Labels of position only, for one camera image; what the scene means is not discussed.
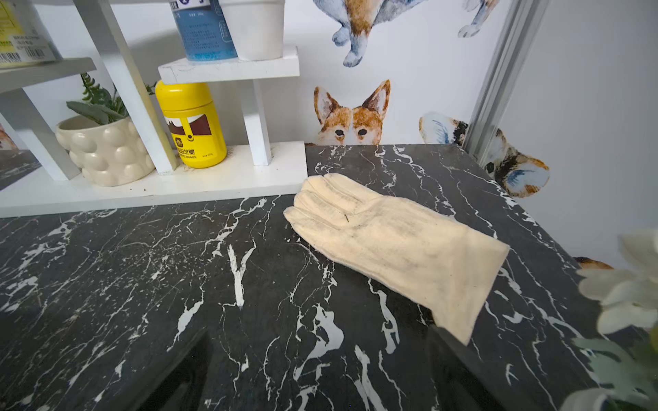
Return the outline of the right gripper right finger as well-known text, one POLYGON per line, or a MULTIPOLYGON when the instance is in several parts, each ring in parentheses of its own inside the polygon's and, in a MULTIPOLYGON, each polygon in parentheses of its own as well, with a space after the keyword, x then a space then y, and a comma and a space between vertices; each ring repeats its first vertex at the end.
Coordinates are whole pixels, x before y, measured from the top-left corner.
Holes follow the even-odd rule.
POLYGON ((493 380, 450 332, 431 325, 426 342, 440 410, 507 410, 493 380))

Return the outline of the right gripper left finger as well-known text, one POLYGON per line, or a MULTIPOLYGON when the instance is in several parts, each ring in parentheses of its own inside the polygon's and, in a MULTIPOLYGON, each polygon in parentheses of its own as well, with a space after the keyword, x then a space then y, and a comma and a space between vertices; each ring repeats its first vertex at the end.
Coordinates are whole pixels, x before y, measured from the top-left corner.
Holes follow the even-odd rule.
POLYGON ((197 332, 149 380, 141 382, 130 409, 197 410, 213 352, 208 331, 197 332))

